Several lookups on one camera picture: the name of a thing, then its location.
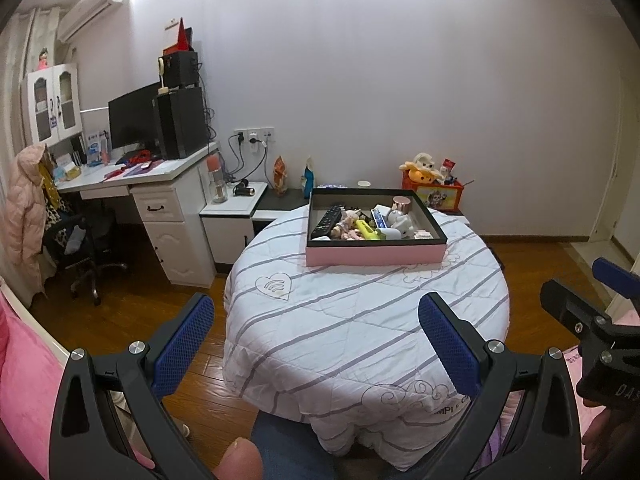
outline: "chair base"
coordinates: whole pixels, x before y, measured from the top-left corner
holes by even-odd
[[[102,273],[103,269],[107,269],[108,267],[117,267],[124,271],[129,270],[129,266],[124,263],[112,263],[112,264],[101,264],[95,265],[93,262],[91,263],[91,267],[85,272],[78,270],[78,278],[71,284],[71,297],[78,297],[78,287],[84,283],[85,280],[90,280],[91,285],[91,295],[94,297],[94,305],[99,306],[101,303],[100,294],[98,294],[98,275]]]

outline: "hand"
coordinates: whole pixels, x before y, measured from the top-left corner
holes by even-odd
[[[253,442],[237,438],[213,470],[218,480],[262,480],[262,459]]]
[[[596,402],[591,402],[586,399],[583,400],[583,404],[588,408],[597,408],[599,406]],[[609,450],[612,447],[612,444],[623,438],[625,433],[631,428],[629,422],[624,422],[622,424],[616,424],[612,430],[609,428],[609,435],[604,434],[605,431],[607,431],[606,428],[611,417],[611,409],[606,408],[593,419],[589,429],[584,433],[584,436],[582,437],[582,444],[584,445],[585,460],[591,460],[594,458],[603,446],[606,446],[606,449]]]

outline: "white cabinet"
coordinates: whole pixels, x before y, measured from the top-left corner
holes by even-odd
[[[82,131],[74,63],[27,74],[22,82],[22,123],[27,144],[53,145]]]
[[[233,265],[254,239],[250,218],[203,217],[202,224],[217,264]]]
[[[169,281],[209,288],[215,271],[199,216],[205,198],[198,166],[170,184],[134,186],[131,192]]]
[[[185,222],[145,222],[145,228],[170,282],[206,283],[208,278],[200,265]]]

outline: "blue pants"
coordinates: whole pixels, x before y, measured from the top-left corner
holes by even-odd
[[[262,457],[262,480],[334,480],[334,457],[327,453],[309,424],[259,412],[251,434]],[[428,468],[427,453],[406,472],[388,466],[384,480],[420,480]]]

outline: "heart embroidery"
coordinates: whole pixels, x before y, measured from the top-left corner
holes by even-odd
[[[261,276],[255,280],[256,288],[263,294],[276,300],[289,301],[291,278],[284,272],[276,272],[270,278]]]

